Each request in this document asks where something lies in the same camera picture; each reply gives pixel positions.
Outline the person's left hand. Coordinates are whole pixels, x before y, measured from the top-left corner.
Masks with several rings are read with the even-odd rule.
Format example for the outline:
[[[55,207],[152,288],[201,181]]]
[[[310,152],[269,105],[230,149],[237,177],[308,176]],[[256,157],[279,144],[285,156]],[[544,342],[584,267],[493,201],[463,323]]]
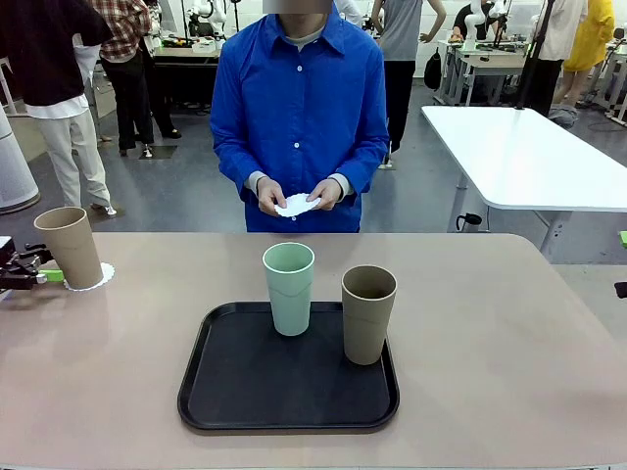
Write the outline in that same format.
[[[315,210],[331,211],[343,195],[340,183],[334,178],[320,181],[307,197],[307,202],[317,202]]]

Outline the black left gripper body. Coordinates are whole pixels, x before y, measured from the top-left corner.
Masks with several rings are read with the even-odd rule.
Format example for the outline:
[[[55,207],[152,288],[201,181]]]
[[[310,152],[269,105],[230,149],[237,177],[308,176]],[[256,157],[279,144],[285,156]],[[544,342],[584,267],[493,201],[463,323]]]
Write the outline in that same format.
[[[1,268],[0,288],[4,290],[31,290],[38,284],[38,270],[21,265]]]

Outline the person's right hand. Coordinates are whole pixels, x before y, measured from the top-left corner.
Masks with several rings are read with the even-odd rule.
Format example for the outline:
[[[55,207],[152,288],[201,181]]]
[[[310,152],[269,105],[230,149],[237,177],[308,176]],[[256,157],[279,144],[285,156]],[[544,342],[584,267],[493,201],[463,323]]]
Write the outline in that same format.
[[[261,212],[278,217],[276,207],[287,208],[280,185],[273,179],[262,176],[257,182],[257,196]]]

